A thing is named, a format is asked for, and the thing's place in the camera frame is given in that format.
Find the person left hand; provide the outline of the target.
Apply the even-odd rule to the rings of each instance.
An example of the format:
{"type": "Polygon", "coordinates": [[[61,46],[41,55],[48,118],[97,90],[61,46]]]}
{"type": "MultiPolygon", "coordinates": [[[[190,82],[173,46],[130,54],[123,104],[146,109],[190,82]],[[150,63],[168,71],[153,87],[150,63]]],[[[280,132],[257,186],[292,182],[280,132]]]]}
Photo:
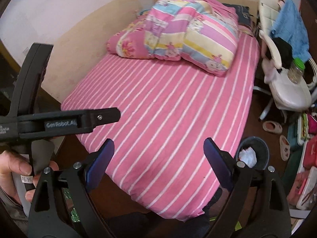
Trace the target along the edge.
{"type": "Polygon", "coordinates": [[[32,168],[19,154],[11,151],[3,151],[0,156],[0,162],[1,188],[15,202],[21,204],[12,174],[30,176],[32,168]]]}

